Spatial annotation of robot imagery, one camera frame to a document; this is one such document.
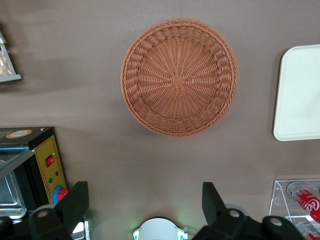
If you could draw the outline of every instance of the round basket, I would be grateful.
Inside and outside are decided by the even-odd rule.
[[[238,65],[226,39],[190,18],[152,25],[130,46],[121,89],[132,115],[162,135],[184,137],[212,127],[237,90]]]

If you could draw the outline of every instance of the brown surface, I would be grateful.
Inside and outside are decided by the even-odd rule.
[[[194,234],[203,226],[203,181],[256,220],[274,179],[319,178],[320,140],[272,134],[279,66],[289,48],[320,43],[318,0],[0,0],[1,31],[23,80],[0,85],[1,127],[56,126],[66,177],[87,180],[95,240],[130,240],[164,216]],[[190,17],[221,32],[239,66],[234,102],[215,126],[187,138],[139,124],[120,74],[151,24]]]
[[[157,22],[125,55],[121,90],[132,115],[162,135],[186,137],[216,124],[238,84],[236,56],[212,26],[192,18]]]

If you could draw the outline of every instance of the red can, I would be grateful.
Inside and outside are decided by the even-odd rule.
[[[308,221],[303,221],[295,226],[306,240],[320,240],[320,233]]]
[[[287,189],[294,200],[317,222],[320,223],[320,199],[312,195],[302,184],[298,181],[291,183]]]

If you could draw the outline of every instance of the woven basket rim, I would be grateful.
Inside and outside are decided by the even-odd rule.
[[[192,131],[188,132],[183,132],[183,133],[172,133],[168,131],[163,131],[162,129],[158,129],[157,127],[154,127],[153,125],[149,124],[147,121],[145,121],[141,116],[137,114],[137,112],[134,110],[134,107],[132,106],[130,99],[127,98],[128,96],[128,89],[126,88],[125,81],[127,79],[127,68],[128,68],[128,63],[130,62],[132,55],[134,54],[135,50],[141,45],[141,43],[153,35],[155,32],[161,31],[166,28],[172,28],[172,27],[194,27],[196,29],[199,29],[205,33],[208,33],[211,37],[213,37],[223,48],[224,53],[226,54],[228,60],[230,63],[231,67],[231,73],[233,76],[233,81],[234,83],[232,84],[232,94],[230,94],[228,100],[224,103],[224,111],[220,111],[219,114],[217,114],[211,121],[207,122],[204,124],[202,127],[196,128]],[[123,60],[122,68],[121,68],[121,92],[123,95],[123,98],[125,100],[125,104],[128,108],[128,110],[131,112],[131,114],[134,116],[134,118],[140,122],[143,126],[146,128],[150,129],[153,132],[156,132],[158,134],[162,134],[165,136],[173,136],[173,137],[186,137],[186,136],[191,136],[195,135],[197,133],[203,132],[204,130],[212,127],[215,125],[228,111],[230,108],[232,102],[235,99],[235,94],[238,89],[238,63],[237,59],[235,57],[235,54],[229,44],[229,42],[225,39],[225,37],[217,31],[214,27],[211,25],[193,19],[193,18],[171,18],[167,20],[163,20],[160,22],[157,22],[153,25],[151,25],[147,30],[142,32],[130,45],[125,58]]]

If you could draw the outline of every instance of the coca-cola logo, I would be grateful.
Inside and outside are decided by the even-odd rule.
[[[305,203],[304,206],[303,206],[303,208],[306,210],[306,212],[308,214],[310,214],[312,209],[318,210],[319,207],[320,207],[320,202],[318,200],[316,200],[316,199],[311,199],[310,201]]]

